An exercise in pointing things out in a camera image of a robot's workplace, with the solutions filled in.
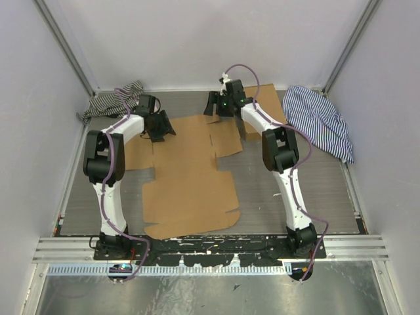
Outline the blue white striped cloth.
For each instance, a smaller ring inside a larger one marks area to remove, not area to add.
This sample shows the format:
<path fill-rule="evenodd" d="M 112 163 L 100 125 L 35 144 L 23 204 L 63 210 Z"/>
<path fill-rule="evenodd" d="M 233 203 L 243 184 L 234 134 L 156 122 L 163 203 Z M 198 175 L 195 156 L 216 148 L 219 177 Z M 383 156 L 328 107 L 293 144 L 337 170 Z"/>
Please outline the blue white striped cloth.
<path fill-rule="evenodd" d="M 354 163 L 347 123 L 330 100 L 294 85 L 287 89 L 282 108 L 287 122 L 305 134 L 314 146 L 337 159 Z"/>

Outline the aluminium rail frame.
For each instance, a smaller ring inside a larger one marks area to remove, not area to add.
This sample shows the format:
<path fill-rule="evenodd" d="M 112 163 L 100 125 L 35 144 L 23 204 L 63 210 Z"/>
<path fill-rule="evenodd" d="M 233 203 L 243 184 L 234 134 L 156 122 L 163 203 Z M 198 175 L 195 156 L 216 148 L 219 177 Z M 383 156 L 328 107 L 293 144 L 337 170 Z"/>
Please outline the aluminium rail frame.
<path fill-rule="evenodd" d="M 326 236 L 319 246 L 292 252 L 283 235 L 199 235 L 168 240 L 134 241 L 126 254 L 99 249 L 96 236 L 53 237 L 38 241 L 35 263 L 83 263 L 93 261 L 140 261 L 144 252 L 148 266 L 185 264 L 242 265 L 274 264 L 276 261 L 387 261 L 389 254 L 381 236 L 337 234 Z"/>

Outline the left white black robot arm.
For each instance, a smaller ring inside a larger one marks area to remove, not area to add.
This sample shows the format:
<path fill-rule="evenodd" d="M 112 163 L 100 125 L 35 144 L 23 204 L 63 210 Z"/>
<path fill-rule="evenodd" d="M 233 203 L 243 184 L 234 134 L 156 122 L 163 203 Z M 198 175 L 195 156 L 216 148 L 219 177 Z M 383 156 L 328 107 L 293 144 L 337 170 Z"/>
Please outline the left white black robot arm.
<path fill-rule="evenodd" d="M 125 145 L 144 133 L 152 142 L 161 142 L 165 135 L 176 134 L 166 112 L 158 110 L 144 116 L 126 114 L 105 129 L 89 131 L 85 141 L 83 173 L 95 190 L 101 216 L 99 239 L 94 249 L 98 255 L 119 261 L 130 256 L 134 240 L 128 233 L 121 201 Z"/>

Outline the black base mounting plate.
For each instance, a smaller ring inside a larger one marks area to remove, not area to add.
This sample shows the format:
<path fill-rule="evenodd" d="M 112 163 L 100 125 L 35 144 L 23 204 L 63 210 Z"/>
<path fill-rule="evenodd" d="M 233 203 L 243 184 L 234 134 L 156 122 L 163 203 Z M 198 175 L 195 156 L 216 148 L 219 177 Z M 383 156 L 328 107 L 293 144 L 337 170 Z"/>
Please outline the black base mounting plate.
<path fill-rule="evenodd" d="M 150 249 L 146 250 L 143 241 L 126 240 L 128 246 L 123 249 L 105 249 L 100 242 L 89 241 L 94 250 L 96 261 L 135 261 L 137 264 L 146 255 L 144 266 L 180 266 L 193 267 L 228 266 L 234 258 L 239 259 L 241 267 L 280 266 L 283 259 L 309 259 L 314 247 L 292 253 L 286 237 L 278 234 L 253 235 L 201 235 L 184 236 L 168 240 L 155 240 L 147 237 Z"/>

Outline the grey striped cloth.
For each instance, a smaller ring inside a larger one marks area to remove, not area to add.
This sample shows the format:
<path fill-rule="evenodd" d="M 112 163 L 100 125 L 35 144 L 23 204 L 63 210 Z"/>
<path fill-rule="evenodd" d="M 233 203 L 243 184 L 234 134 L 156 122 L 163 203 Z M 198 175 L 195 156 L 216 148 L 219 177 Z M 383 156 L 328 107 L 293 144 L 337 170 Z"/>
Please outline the grey striped cloth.
<path fill-rule="evenodd" d="M 134 112 L 138 105 L 140 95 L 144 88 L 139 80 L 133 81 L 122 88 L 115 88 L 114 92 L 102 96 L 94 96 L 89 101 L 89 106 L 82 114 L 76 117 L 86 125 L 90 119 L 96 117 L 119 118 L 127 114 L 127 109 Z"/>

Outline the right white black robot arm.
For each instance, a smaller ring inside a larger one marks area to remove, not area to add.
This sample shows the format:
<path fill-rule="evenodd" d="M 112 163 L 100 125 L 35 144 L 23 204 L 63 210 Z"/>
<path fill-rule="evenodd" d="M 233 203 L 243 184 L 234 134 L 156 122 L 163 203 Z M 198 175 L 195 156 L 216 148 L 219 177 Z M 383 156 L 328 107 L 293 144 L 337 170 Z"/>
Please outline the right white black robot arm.
<path fill-rule="evenodd" d="M 203 112 L 221 117 L 238 117 L 261 135 L 262 160 L 279 186 L 286 213 L 287 245 L 296 259 L 305 258 L 317 242 L 312 219 L 305 211 L 299 185 L 297 164 L 299 149 L 295 130 L 268 115 L 251 97 L 244 93 L 221 95 L 211 91 Z"/>

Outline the folded brown cardboard box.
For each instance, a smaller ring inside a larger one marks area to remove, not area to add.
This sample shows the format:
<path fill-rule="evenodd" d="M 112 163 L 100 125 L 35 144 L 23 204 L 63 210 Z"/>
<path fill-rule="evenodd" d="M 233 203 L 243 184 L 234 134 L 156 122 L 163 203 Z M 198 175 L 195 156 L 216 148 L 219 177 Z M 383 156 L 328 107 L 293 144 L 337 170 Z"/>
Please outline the folded brown cardboard box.
<path fill-rule="evenodd" d="M 241 120 L 243 121 L 243 136 L 246 141 L 259 140 L 265 127 L 275 128 L 275 126 L 269 124 L 270 121 L 287 124 L 282 104 L 273 83 L 260 86 L 256 105 L 259 106 L 262 115 L 256 112 L 252 102 L 242 108 L 244 112 L 241 113 Z"/>

